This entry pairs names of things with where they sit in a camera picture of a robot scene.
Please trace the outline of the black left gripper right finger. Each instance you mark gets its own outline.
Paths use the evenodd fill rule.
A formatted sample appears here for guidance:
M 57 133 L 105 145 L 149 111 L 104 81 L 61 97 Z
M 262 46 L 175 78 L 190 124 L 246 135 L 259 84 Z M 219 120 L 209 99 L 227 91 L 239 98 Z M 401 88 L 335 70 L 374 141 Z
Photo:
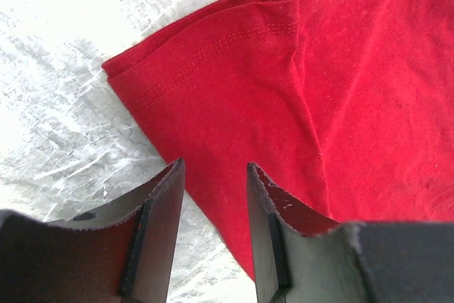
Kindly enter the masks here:
M 451 223 L 339 223 L 255 163 L 247 199 L 259 302 L 453 301 Z

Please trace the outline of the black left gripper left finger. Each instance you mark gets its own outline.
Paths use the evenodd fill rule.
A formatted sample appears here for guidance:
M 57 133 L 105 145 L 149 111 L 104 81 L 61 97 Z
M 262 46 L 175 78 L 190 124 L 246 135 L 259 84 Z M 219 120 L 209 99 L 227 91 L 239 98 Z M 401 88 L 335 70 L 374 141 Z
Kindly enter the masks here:
M 165 302 L 185 183 L 178 159 L 68 221 L 1 211 L 2 302 Z

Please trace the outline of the red t shirt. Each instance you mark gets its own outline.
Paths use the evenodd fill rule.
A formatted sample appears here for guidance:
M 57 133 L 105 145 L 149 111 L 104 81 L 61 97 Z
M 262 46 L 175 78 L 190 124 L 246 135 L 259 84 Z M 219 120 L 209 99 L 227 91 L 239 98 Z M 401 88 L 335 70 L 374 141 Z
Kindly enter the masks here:
M 220 0 L 103 69 L 248 275 L 249 162 L 336 221 L 453 219 L 453 0 Z

